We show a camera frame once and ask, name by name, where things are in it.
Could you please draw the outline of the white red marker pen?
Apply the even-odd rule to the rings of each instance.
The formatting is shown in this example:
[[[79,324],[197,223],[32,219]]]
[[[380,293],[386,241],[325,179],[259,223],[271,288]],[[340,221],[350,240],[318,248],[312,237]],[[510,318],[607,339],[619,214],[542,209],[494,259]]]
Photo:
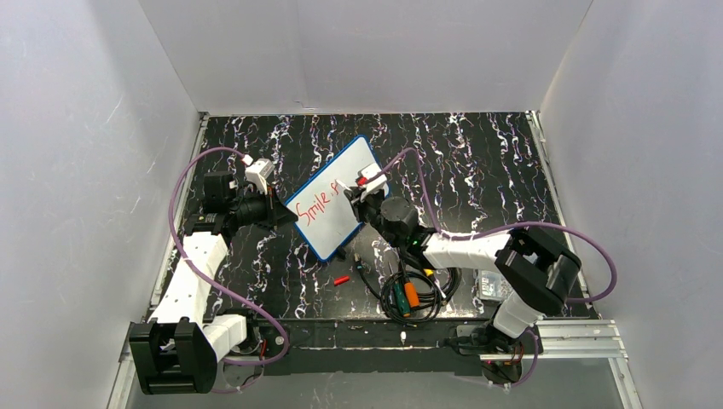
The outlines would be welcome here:
[[[335,182],[335,189],[337,191],[340,191],[343,193],[351,191],[351,189],[346,184],[344,184],[342,181],[340,181],[339,179],[335,180],[334,182]]]

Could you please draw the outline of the blue framed whiteboard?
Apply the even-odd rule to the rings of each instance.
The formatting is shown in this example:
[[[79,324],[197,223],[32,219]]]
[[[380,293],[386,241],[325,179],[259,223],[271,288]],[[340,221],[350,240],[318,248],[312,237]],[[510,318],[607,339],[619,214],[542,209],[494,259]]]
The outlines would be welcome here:
[[[320,261],[331,259],[362,225],[334,181],[353,187],[358,172],[372,163],[379,161],[367,138],[359,135],[286,201],[286,207],[298,215],[296,229]]]

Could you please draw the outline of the red marker cap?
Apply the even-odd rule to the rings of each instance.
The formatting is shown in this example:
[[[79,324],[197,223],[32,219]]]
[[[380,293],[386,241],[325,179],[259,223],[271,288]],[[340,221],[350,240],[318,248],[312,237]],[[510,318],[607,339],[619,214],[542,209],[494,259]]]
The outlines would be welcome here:
[[[337,278],[333,281],[333,284],[334,284],[335,286],[339,286],[339,285],[342,285],[342,284],[348,282],[349,280],[350,280],[350,276],[349,276],[349,275],[344,275],[344,276],[341,276],[341,277],[337,277]]]

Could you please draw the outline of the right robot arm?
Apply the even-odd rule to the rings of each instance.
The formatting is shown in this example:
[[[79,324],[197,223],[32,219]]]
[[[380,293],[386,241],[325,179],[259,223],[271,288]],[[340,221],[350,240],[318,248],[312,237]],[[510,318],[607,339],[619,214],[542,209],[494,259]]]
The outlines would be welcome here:
[[[495,310],[487,332],[520,337],[543,316],[559,314],[581,270],[580,258],[542,229],[521,223],[483,237],[464,237],[423,225],[404,197],[346,188],[355,218],[397,250],[404,266],[418,270],[469,268],[501,274],[512,294]]]

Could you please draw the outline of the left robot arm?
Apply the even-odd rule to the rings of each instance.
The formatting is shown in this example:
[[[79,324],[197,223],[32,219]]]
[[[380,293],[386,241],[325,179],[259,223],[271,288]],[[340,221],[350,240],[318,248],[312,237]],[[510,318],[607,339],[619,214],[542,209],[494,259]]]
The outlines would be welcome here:
[[[244,315],[221,314],[209,323],[204,315],[210,282],[238,230],[256,225],[272,231],[297,220],[281,203],[270,175],[268,170],[246,170],[245,192],[229,171],[204,176],[201,211],[183,228],[186,256],[150,318],[130,330],[130,350],[144,394],[210,392],[219,361],[246,340]]]

